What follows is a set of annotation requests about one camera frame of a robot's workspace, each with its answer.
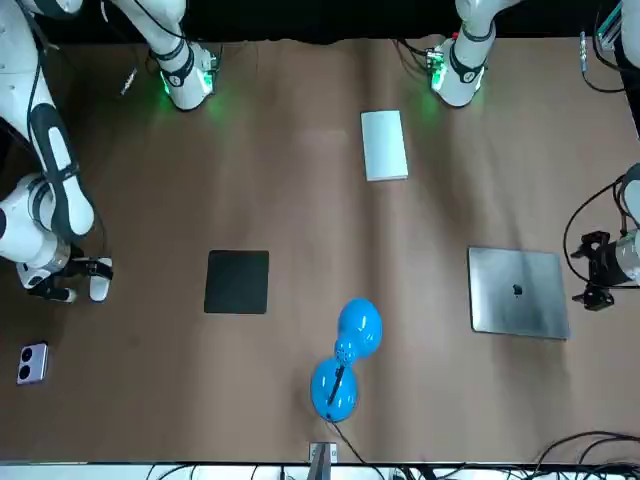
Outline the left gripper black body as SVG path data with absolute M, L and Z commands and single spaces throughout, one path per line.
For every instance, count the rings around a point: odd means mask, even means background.
M 598 286 L 623 284 L 623 271 L 616 258 L 616 243 L 598 245 L 589 259 L 589 281 Z

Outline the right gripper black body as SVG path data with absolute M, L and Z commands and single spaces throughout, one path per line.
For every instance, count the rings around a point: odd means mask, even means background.
M 65 288 L 66 282 L 75 277 L 89 277 L 91 275 L 93 259 L 91 257 L 71 258 L 66 265 L 52 275 L 53 286 Z

